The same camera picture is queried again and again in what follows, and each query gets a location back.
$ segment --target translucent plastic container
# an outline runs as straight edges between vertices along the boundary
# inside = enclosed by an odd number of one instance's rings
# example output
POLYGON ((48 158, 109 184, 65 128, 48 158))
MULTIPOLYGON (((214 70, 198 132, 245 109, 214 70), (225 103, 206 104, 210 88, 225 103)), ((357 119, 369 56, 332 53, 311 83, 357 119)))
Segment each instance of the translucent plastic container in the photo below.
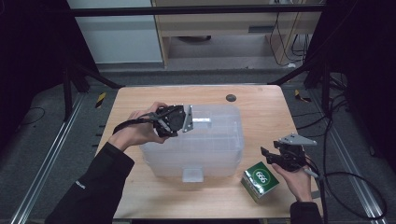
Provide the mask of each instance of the translucent plastic container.
POLYGON ((183 182, 233 175, 244 148, 239 109, 233 105, 193 105, 192 117, 192 131, 179 131, 178 137, 164 144, 140 146, 153 173, 182 176, 183 182))

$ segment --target wooden table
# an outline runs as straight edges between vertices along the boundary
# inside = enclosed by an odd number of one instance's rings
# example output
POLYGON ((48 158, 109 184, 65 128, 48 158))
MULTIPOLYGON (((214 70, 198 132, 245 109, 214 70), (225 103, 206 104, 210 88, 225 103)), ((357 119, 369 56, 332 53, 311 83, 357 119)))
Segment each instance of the wooden table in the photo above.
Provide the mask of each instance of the wooden table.
MULTIPOLYGON (((173 86, 120 89, 110 113, 99 148, 114 127, 132 111, 147 109, 153 102, 168 105, 230 104, 239 107, 245 137, 243 159, 236 172, 226 177, 205 177, 203 183, 183 183, 181 177, 157 177, 145 164, 139 147, 125 153, 135 165, 128 176, 115 218, 260 218, 289 217, 295 202, 283 178, 268 168, 280 184, 270 191, 262 204, 256 204, 240 183, 242 173, 265 161, 260 147, 274 149, 273 141, 296 133, 282 90, 278 86, 173 86), (234 94, 235 102, 226 95, 234 94)), ((312 180, 312 189, 318 187, 312 180)), ((321 211, 321 203, 316 200, 321 211)))

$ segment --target black round object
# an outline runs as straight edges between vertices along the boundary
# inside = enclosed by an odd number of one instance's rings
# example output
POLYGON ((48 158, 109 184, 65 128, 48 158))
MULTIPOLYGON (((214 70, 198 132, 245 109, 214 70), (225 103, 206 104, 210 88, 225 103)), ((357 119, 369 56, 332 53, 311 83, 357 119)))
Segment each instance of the black round object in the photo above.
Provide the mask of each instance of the black round object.
POLYGON ((235 96, 234 94, 228 94, 228 95, 225 97, 225 99, 226 99, 228 102, 234 102, 234 101, 236 101, 236 96, 235 96))

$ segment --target black jacket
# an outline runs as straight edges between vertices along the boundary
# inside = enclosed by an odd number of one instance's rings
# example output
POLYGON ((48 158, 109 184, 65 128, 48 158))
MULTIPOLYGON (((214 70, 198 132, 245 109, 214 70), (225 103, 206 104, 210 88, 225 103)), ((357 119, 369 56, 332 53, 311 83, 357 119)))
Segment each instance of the black jacket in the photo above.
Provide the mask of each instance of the black jacket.
MULTIPOLYGON (((66 192, 46 223, 111 224, 122 196, 125 179, 134 161, 106 143, 93 159, 88 171, 66 192)), ((294 203, 290 207, 292 224, 322 223, 315 203, 294 203)))

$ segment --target small green box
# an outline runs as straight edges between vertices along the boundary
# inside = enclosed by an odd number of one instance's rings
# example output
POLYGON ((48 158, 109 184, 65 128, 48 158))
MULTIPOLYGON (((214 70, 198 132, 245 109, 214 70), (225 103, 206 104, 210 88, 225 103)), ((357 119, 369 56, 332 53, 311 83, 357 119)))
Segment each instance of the small green box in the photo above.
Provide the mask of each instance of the small green box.
POLYGON ((261 161, 244 172, 241 183, 254 201, 259 203, 263 195, 276 187, 279 181, 261 161))

